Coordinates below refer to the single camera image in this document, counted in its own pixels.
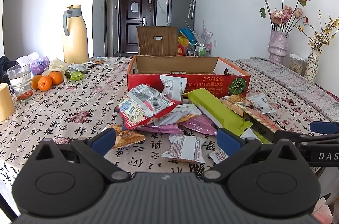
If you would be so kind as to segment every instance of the dark brown door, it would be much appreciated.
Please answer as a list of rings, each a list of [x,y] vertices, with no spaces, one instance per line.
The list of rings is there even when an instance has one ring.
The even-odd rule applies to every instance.
[[[121,53],[137,53],[137,26],[155,26],[156,0],[120,0]]]

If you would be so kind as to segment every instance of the tablecloth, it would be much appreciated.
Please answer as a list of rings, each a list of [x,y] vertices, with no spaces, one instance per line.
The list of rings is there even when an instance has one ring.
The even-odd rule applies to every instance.
[[[107,125],[122,123],[115,107],[127,93],[126,71],[132,58],[103,59],[106,62],[92,68],[81,81],[54,86],[47,92],[34,91],[34,97],[25,104],[13,96],[15,112],[0,123],[0,177],[8,190],[42,139],[68,143],[80,136],[91,138]],[[268,116],[282,129],[311,134],[311,121],[327,121],[278,83],[240,62],[235,63],[251,74],[248,95],[265,93],[277,111]],[[218,149],[216,138],[181,128],[185,135],[206,140],[202,147],[206,164],[188,164],[161,157],[170,146],[168,134],[147,132],[143,132],[145,141],[110,150],[105,158],[130,173],[196,172],[201,175],[214,165],[208,153]]]

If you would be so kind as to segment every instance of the door frame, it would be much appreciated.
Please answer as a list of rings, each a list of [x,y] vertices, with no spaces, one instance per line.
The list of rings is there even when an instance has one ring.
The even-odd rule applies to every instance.
[[[104,52],[105,52],[105,57],[108,57],[108,45],[107,45],[107,41],[108,41],[108,37],[107,37],[107,0],[104,0]],[[113,15],[114,15],[114,0],[112,1],[112,30],[113,30]],[[112,49],[114,52],[114,30],[112,32]]]
[[[153,18],[153,26],[156,26],[157,24],[157,5],[158,0],[154,3],[154,18]],[[121,0],[119,0],[119,16],[118,16],[118,31],[119,31],[119,53],[122,53],[121,51]]]

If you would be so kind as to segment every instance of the floral vase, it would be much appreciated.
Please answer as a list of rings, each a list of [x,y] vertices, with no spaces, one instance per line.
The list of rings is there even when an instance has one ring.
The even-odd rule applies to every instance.
[[[282,64],[287,55],[287,43],[289,35],[281,31],[271,30],[270,42],[267,51],[270,52],[269,59],[275,63]]]
[[[319,67],[319,51],[312,49],[312,53],[308,57],[305,78],[307,78],[311,84],[316,82],[316,77]]]

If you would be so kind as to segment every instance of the glass cup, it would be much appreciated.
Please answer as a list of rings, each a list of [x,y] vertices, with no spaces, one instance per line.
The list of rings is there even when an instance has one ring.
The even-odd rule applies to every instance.
[[[33,97],[29,63],[18,64],[7,69],[7,75],[19,102],[24,103]]]

